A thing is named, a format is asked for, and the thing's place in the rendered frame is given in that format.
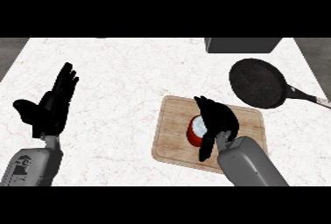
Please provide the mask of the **dark grey appliance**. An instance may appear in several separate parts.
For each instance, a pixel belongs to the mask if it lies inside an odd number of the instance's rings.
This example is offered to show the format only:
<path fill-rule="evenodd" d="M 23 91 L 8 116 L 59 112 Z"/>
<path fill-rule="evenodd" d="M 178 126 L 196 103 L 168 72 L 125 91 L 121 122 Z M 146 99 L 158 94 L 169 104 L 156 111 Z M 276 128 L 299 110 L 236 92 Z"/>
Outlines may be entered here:
<path fill-rule="evenodd" d="M 205 38 L 206 53 L 268 53 L 280 38 Z"/>

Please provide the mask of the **black frying pan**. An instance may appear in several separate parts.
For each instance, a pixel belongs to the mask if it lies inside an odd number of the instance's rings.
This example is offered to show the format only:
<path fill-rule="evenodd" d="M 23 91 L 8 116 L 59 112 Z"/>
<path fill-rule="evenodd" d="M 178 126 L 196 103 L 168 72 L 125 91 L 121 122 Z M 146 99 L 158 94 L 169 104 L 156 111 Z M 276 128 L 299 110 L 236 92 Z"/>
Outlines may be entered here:
<path fill-rule="evenodd" d="M 229 82 L 236 97 L 258 109 L 274 109 L 286 98 L 307 100 L 331 109 L 331 101 L 288 85 L 277 68 L 260 59 L 240 59 L 234 62 Z"/>

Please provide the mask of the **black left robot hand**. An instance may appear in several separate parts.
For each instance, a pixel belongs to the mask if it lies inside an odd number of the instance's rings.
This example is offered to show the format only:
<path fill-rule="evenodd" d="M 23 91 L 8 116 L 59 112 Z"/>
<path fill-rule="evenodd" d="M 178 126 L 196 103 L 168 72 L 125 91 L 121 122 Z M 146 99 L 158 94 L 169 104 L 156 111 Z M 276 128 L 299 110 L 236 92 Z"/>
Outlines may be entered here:
<path fill-rule="evenodd" d="M 56 76 L 53 88 L 44 93 L 39 103 L 33 104 L 23 99 L 14 100 L 13 107 L 20 120 L 32 126 L 32 138 L 57 136 L 62 133 L 76 83 L 76 71 L 66 62 Z"/>

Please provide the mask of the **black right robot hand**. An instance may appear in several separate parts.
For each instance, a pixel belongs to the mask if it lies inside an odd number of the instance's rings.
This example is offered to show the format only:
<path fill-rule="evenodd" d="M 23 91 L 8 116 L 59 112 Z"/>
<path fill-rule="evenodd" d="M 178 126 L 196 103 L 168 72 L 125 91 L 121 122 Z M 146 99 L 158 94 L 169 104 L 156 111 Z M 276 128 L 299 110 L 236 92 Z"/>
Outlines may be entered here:
<path fill-rule="evenodd" d="M 206 99 L 203 96 L 193 97 L 200 110 L 200 119 L 206 129 L 200 138 L 199 161 L 203 162 L 212 153 L 212 146 L 221 151 L 226 144 L 236 138 L 239 130 L 237 118 L 230 108 Z"/>

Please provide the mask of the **wooden cutting board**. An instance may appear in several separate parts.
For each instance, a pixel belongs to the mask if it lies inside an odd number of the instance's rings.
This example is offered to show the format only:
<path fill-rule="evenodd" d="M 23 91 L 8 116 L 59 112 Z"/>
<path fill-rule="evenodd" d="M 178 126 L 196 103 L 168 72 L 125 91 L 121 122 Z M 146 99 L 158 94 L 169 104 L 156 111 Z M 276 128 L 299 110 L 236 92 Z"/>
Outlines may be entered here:
<path fill-rule="evenodd" d="M 254 108 L 233 105 L 229 105 L 229 108 L 239 122 L 237 136 L 251 137 L 262 151 L 267 151 L 261 112 Z M 211 158 L 200 162 L 199 148 L 190 145 L 186 137 L 190 120 L 197 114 L 199 108 L 193 99 L 171 95 L 162 98 L 150 154 L 153 159 L 163 163 L 221 173 L 217 147 L 212 147 Z"/>

